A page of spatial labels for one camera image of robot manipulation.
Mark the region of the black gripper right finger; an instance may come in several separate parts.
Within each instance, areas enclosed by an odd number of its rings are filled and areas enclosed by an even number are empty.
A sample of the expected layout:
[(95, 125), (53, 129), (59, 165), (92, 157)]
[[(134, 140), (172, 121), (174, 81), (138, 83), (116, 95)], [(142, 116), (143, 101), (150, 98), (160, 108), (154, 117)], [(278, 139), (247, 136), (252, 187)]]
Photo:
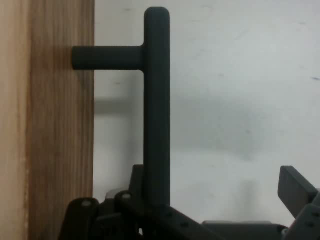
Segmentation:
[(320, 238), (320, 191), (293, 166), (280, 168), (278, 197), (294, 217), (285, 240)]

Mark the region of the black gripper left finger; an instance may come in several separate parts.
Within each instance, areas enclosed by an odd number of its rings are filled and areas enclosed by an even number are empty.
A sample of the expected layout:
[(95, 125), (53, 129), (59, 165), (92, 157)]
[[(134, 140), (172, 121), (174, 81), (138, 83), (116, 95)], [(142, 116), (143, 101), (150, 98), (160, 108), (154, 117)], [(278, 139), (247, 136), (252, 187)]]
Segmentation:
[(78, 198), (67, 207), (60, 240), (219, 240), (201, 224), (168, 205), (142, 199), (143, 165), (134, 165), (129, 189), (99, 203)]

